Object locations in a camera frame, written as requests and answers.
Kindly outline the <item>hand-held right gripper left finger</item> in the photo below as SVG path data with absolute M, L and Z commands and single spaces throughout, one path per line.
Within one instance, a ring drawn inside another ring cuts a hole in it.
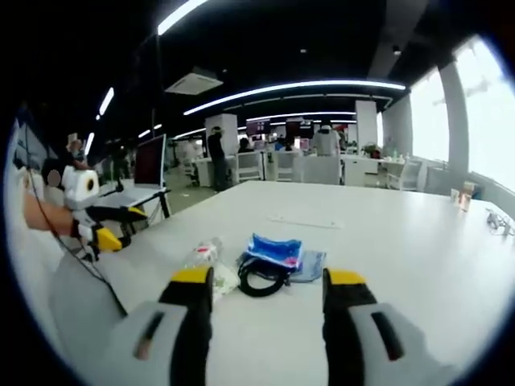
M 214 269 L 181 269 L 157 302 L 116 326 L 106 348 L 108 385 L 205 385 Z

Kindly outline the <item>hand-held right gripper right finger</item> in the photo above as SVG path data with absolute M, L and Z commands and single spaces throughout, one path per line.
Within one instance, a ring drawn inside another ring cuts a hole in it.
M 325 268 L 323 340 L 330 385 L 450 385 L 455 369 L 428 351 L 426 336 L 353 271 Z

